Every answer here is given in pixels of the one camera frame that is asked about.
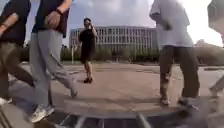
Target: dark shirt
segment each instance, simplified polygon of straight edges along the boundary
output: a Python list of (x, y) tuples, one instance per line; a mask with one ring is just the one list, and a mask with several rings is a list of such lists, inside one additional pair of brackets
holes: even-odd
[(85, 29), (79, 35), (79, 41), (82, 42), (83, 48), (95, 47), (96, 38), (92, 32), (92, 29)]
[(19, 16), (19, 20), (10, 28), (8, 28), (0, 42), (12, 42), (18, 45), (23, 45), (26, 36), (26, 22), (31, 8), (30, 0), (10, 0), (4, 7), (0, 16), (0, 24), (13, 13)]
[[(33, 33), (37, 33), (41, 30), (47, 30), (44, 25), (45, 18), (53, 11), (55, 11), (64, 0), (41, 0), (40, 6), (36, 16), (36, 23), (33, 28)], [(66, 37), (67, 21), (68, 21), (69, 10), (63, 13), (60, 19), (60, 23), (56, 30)]]

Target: sneaker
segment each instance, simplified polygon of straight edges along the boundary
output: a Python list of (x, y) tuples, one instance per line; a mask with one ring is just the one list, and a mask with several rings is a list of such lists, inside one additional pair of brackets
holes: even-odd
[(180, 98), (177, 103), (187, 109), (199, 110), (194, 98)]
[(93, 77), (87, 77), (85, 80), (84, 80), (84, 83), (85, 84), (91, 84), (93, 82)]
[(12, 98), (10, 98), (9, 100), (6, 100), (4, 98), (0, 98), (0, 106), (4, 105), (4, 104), (9, 104), (12, 102)]
[(70, 91), (71, 97), (74, 99), (78, 96), (78, 92), (73, 92), (72, 90)]
[(32, 123), (36, 123), (41, 121), (44, 117), (51, 115), (53, 112), (54, 112), (54, 108), (51, 106), (48, 106), (47, 108), (38, 106), (36, 111), (33, 113), (33, 115), (30, 117), (29, 120)]
[(160, 101), (160, 103), (163, 105), (163, 106), (169, 106), (170, 105), (170, 101), (169, 101), (169, 99), (168, 98), (165, 98), (165, 97), (161, 97), (160, 99), (159, 99), (159, 101)]

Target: pavement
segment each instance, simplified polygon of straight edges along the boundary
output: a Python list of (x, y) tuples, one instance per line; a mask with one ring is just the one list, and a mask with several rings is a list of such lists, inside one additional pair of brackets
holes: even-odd
[[(169, 90), (171, 106), (169, 108), (161, 107), (158, 103), (158, 66), (94, 64), (94, 82), (92, 84), (84, 84), (82, 82), (85, 79), (85, 72), (82, 66), (66, 65), (65, 68), (76, 79), (75, 86), (79, 91), (77, 99), (71, 99), (69, 91), (55, 80), (52, 80), (51, 89), (54, 106), (57, 111), (67, 113), (67, 116), (133, 119), (136, 117), (136, 113), (141, 113), (147, 117), (158, 117), (177, 110), (176, 101), (180, 97), (183, 87), (183, 77), (177, 66), (174, 66), (172, 71)], [(208, 89), (222, 75), (224, 75), (222, 67), (201, 67), (199, 69), (200, 96), (202, 96), (203, 107), (209, 108), (209, 111), (211, 110), (211, 102), (207, 100), (209, 96)], [(14, 100), (16, 101), (15, 104), (25, 110), (25, 113), (30, 114), (34, 110), (35, 107), (32, 105), (35, 104), (35, 91), (33, 89), (17, 81), (11, 87), (10, 92), (13, 98), (16, 99)], [(224, 108), (222, 104), (216, 108), (219, 111), (216, 112), (216, 115), (217, 113), (222, 113), (224, 110), (222, 108)]]

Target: hand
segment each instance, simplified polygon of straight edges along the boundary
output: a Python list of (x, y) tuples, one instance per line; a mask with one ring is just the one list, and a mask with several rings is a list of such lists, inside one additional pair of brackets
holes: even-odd
[(51, 12), (45, 19), (45, 25), (47, 28), (55, 29), (60, 23), (61, 15), (56, 11)]
[(89, 26), (90, 26), (91, 28), (93, 28), (93, 23), (92, 23), (92, 22), (90, 22), (90, 23), (89, 23)]

